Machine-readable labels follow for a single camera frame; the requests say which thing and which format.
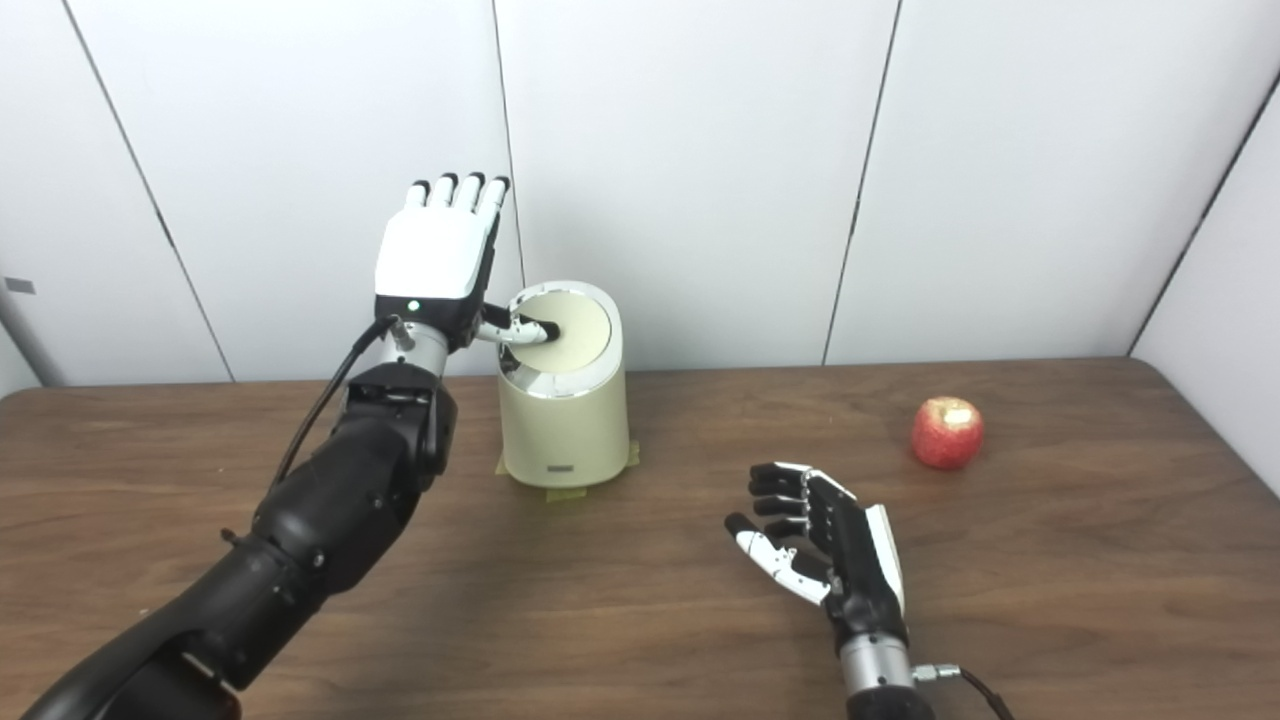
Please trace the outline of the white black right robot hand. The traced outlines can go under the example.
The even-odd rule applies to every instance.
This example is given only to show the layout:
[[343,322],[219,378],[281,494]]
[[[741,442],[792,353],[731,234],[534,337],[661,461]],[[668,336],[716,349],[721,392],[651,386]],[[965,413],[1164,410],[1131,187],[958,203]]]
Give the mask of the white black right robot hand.
[[767,524],[732,512],[726,530],[776,584],[823,610],[836,646],[863,635],[910,644],[884,506],[861,506],[820,469],[795,462],[751,466],[748,492]]

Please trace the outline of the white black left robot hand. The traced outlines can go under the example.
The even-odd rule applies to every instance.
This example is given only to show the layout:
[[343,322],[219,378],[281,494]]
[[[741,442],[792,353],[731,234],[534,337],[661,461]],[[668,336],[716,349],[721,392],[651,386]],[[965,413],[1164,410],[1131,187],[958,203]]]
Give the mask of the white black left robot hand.
[[481,173],[442,176],[410,187],[404,206],[387,223],[374,272],[376,316],[438,332],[448,354],[475,340],[547,345],[561,337],[554,322],[536,320],[485,300],[497,255],[500,209],[509,179]]

